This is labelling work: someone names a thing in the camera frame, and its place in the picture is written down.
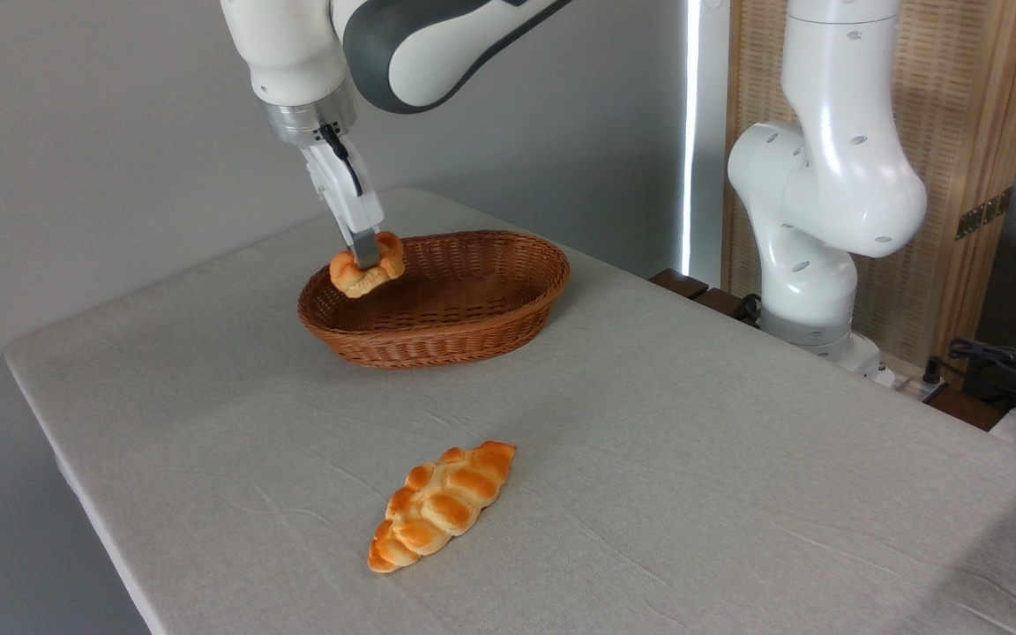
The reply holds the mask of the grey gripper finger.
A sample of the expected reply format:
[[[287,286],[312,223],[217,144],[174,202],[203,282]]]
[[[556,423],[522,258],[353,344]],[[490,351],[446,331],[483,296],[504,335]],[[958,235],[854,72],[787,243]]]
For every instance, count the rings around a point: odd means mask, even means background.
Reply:
[[[359,270],[367,271],[375,268],[382,261],[375,230],[352,233],[350,250]]]

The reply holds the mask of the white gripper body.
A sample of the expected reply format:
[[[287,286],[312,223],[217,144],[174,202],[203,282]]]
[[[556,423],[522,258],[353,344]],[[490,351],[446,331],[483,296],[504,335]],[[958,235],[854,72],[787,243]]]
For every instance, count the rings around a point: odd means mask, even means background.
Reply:
[[[342,139],[341,144],[350,153],[345,161],[336,156],[335,149],[326,142],[302,147],[300,153],[306,160],[314,188],[331,209],[350,246],[352,233],[378,232],[385,213],[358,149],[350,139]]]

